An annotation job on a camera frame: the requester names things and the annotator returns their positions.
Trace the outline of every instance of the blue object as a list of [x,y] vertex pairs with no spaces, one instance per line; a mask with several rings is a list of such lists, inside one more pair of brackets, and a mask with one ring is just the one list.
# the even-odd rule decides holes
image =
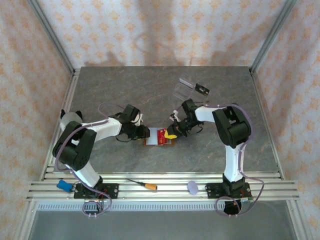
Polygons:
[[195,181],[188,182],[187,188],[189,190],[189,193],[191,193],[192,195],[196,195],[199,191],[198,185]]
[[70,193],[71,189],[74,187],[71,183],[67,183],[63,180],[60,180],[59,183],[56,185],[58,189],[62,189],[63,191]]

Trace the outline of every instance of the gray floor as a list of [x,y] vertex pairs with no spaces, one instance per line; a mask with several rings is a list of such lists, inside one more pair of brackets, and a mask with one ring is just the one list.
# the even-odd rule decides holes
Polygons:
[[[102,117],[103,102],[131,104],[141,110],[148,127],[168,127],[169,115],[182,101],[173,96],[178,78],[187,75],[206,85],[211,105],[237,103],[253,121],[255,140],[245,151],[245,171],[278,171],[263,117],[247,67],[82,67],[71,111],[81,110],[84,121]],[[120,108],[105,107],[111,115]],[[95,143],[90,162],[97,172],[223,172],[225,148],[213,123],[201,133],[176,140],[175,146],[144,147],[142,141],[122,143],[109,137]]]
[[214,211],[38,211],[29,240],[295,240],[286,201],[258,202],[237,218]]

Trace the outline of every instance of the metal corner post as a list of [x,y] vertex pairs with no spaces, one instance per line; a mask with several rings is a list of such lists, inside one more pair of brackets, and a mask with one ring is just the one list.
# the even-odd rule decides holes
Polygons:
[[53,43],[55,49],[57,50],[58,54],[60,55],[63,63],[65,64],[66,68],[70,71],[71,74],[75,72],[74,67],[72,66],[64,48],[62,47],[57,35],[55,34],[52,26],[50,25],[44,11],[41,9],[37,0],[27,0],[30,7],[34,11],[34,14],[39,19],[43,29],[47,33],[48,37],[50,38],[51,42]]
[[296,4],[297,0],[286,0],[286,2],[283,5],[283,8],[277,17],[276,21],[274,22],[269,34],[267,35],[260,51],[258,52],[256,58],[253,61],[253,64],[250,68],[250,73],[253,74],[256,72],[262,63],[264,57],[267,55],[271,45],[273,44],[274,40],[276,39],[276,36],[278,32],[280,31],[281,27],[284,25],[287,17],[289,16],[292,8]]

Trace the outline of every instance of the screwdriver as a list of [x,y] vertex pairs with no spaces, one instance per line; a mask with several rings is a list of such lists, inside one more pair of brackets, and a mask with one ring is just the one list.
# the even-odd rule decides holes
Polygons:
[[144,183],[144,182],[141,182],[141,181],[133,181],[131,179],[128,179],[126,178],[128,181],[131,181],[131,182],[134,182],[136,184],[139,184],[140,186],[143,186],[145,187],[146,189],[150,189],[150,190],[157,190],[158,189],[158,186],[155,185],[155,184],[151,184],[151,183]]

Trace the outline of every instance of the red food package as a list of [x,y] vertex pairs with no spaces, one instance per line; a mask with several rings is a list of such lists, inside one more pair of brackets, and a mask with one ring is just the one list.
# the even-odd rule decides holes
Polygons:
[[157,137],[158,137],[158,145],[163,145],[168,142],[168,139],[165,138],[165,132],[166,128],[160,129],[156,131]]

